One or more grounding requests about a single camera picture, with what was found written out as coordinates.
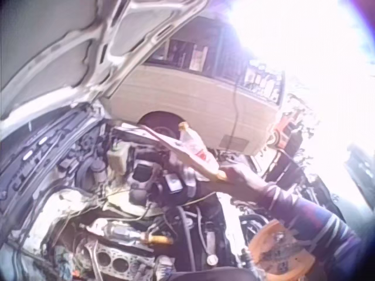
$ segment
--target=open hood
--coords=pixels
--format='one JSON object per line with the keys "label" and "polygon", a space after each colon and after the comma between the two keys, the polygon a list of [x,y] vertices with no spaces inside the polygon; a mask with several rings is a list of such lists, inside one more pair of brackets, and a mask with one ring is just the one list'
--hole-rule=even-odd
{"label": "open hood", "polygon": [[56,108],[111,97],[207,1],[8,1],[1,10],[1,139]]}

